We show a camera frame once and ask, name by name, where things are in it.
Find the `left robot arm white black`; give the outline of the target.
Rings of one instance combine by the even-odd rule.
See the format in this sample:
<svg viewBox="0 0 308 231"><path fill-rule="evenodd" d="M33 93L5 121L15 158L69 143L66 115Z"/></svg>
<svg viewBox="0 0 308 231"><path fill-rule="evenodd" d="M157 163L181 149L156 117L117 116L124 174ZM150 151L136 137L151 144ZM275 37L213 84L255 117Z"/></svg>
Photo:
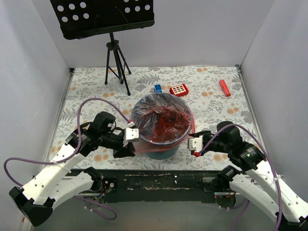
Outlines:
<svg viewBox="0 0 308 231"><path fill-rule="evenodd" d="M108 112L100 112L92 122L78 123L58 154L51 161L44 162L45 167L32 180L24 185L17 184L10 190L10 197L32 226L43 224L60 204L82 192L105 192L110 183L93 167L64 180L98 147L114 150L117 157L135 155L133 142L139 139L139 130L131 120L127 128L119 128L115 119Z"/></svg>

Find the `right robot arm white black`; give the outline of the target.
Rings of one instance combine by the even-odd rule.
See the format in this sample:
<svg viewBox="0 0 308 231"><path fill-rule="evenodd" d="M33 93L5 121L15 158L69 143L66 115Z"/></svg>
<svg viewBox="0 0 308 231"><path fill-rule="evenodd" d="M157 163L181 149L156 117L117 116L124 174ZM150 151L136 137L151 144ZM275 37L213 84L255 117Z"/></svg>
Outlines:
<svg viewBox="0 0 308 231"><path fill-rule="evenodd" d="M217 133L200 131L189 134L188 149L195 157L207 152L224 153L232 162L222 169L205 189L210 192L238 192L253 203L276 224L276 231L306 231L308 204L281 178L264 147L243 140L241 125L223 121Z"/></svg>

